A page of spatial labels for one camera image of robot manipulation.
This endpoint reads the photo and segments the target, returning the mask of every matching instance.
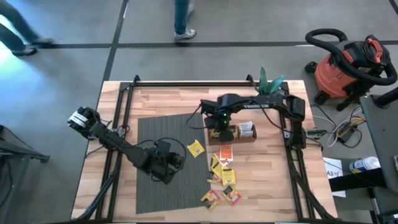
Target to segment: gray carpet mat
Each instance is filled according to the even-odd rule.
[[[190,115],[179,114],[138,119],[138,142],[170,137],[179,140],[186,146],[197,139],[206,149],[204,131],[202,129],[191,129],[185,124]],[[190,124],[194,127],[202,127],[201,115],[194,115]],[[177,152],[183,156],[181,145],[171,140],[166,141],[172,144],[171,152]],[[143,146],[149,147],[151,144],[143,144]],[[210,184],[206,181],[207,173],[206,153],[203,152],[197,158],[194,158],[189,151],[187,151],[184,168],[167,185],[163,182],[154,182],[150,179],[150,176],[138,171],[136,213],[202,206],[200,199],[210,190]]]

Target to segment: vacuum hose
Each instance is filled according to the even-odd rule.
[[[391,61],[388,61],[386,63],[386,66],[384,67],[384,71],[386,72],[387,78],[373,77],[367,73],[360,72],[358,69],[356,69],[350,64],[350,62],[343,55],[342,51],[338,49],[336,46],[334,46],[329,42],[313,38],[316,35],[322,35],[322,34],[334,35],[335,37],[338,38],[340,42],[348,40],[347,36],[342,31],[337,29],[316,29],[307,33],[305,36],[305,40],[309,44],[312,44],[314,46],[329,51],[334,56],[334,58],[339,59],[340,60],[339,66],[345,69],[349,73],[348,75],[351,75],[361,80],[369,81],[374,85],[382,85],[382,86],[391,85],[397,81],[397,72],[394,66],[392,65]]]

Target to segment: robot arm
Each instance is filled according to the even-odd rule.
[[[185,158],[174,152],[169,152],[170,143],[153,141],[156,147],[150,149],[133,146],[120,137],[117,132],[109,130],[101,122],[100,114],[91,108],[80,107],[67,122],[69,127],[83,137],[88,139],[90,136],[95,136],[106,149],[121,151],[134,167],[155,176],[165,184],[168,184],[174,174],[182,169]]]
[[[206,114],[206,127],[220,131],[220,136],[224,136],[224,141],[233,138],[228,133],[227,127],[231,120],[231,114],[245,109],[272,108],[291,120],[292,130],[290,133],[289,144],[294,149],[305,148],[305,131],[302,128],[302,121],[305,118],[305,101],[293,95],[258,95],[258,96],[239,96],[237,94],[225,94],[217,98],[217,102],[201,100],[201,113]]]

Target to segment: jeans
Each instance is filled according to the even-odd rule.
[[[30,28],[25,19],[16,8],[5,0],[0,0],[0,15],[8,19],[22,36],[29,42],[38,39],[39,36]],[[17,35],[4,25],[0,24],[0,41],[11,51],[20,51],[25,49],[25,44]]]
[[[188,7],[189,0],[175,0],[174,31],[178,35],[185,33],[187,28]]]

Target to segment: shop vacuum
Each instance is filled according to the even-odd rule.
[[[322,34],[334,35],[339,43],[333,45],[314,38]],[[374,85],[387,86],[397,81],[388,50],[373,35],[364,41],[349,41],[340,30],[317,29],[309,32],[305,40],[330,52],[319,63],[310,62],[304,68],[317,80],[319,92],[314,101],[319,105],[330,98],[345,98],[336,107],[342,111],[350,103],[359,103],[359,97]],[[383,71],[387,78],[381,77]]]

